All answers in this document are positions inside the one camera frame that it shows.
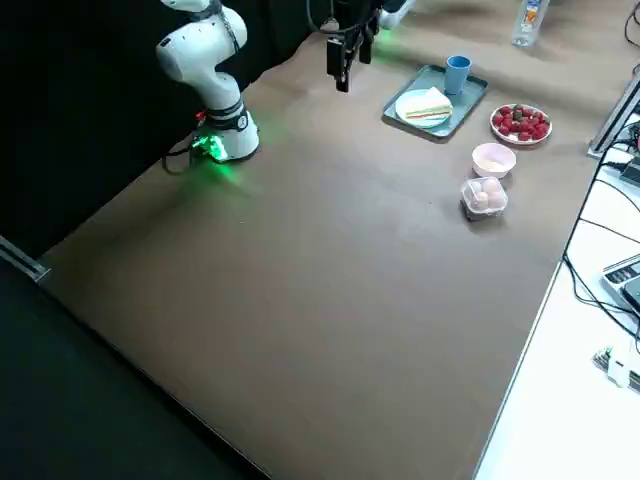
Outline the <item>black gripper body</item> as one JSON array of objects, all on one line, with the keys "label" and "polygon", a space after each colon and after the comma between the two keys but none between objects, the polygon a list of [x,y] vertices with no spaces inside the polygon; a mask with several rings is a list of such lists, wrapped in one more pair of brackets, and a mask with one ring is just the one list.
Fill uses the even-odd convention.
[{"label": "black gripper body", "polygon": [[340,30],[355,29],[374,18],[383,6],[381,0],[334,0],[332,17]]}]

